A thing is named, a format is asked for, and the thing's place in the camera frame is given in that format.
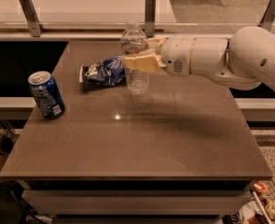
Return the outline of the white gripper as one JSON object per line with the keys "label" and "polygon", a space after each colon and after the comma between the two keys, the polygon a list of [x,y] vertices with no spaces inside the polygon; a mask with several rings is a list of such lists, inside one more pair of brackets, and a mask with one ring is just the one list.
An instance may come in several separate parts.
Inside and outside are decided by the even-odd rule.
{"label": "white gripper", "polygon": [[160,68],[172,76],[188,77],[189,56],[194,39],[191,37],[174,36],[165,41],[164,37],[151,37],[147,39],[148,47],[155,53],[124,56],[123,63],[126,68],[155,73]]}

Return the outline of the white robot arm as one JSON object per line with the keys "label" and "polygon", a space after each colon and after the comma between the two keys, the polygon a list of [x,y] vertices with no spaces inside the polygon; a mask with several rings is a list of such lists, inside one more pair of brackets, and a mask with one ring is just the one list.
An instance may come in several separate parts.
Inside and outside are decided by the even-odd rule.
{"label": "white robot arm", "polygon": [[239,29],[230,39],[151,38],[150,49],[122,57],[127,68],[172,76],[203,76],[232,89],[248,91],[265,84],[275,92],[275,35],[264,28]]}

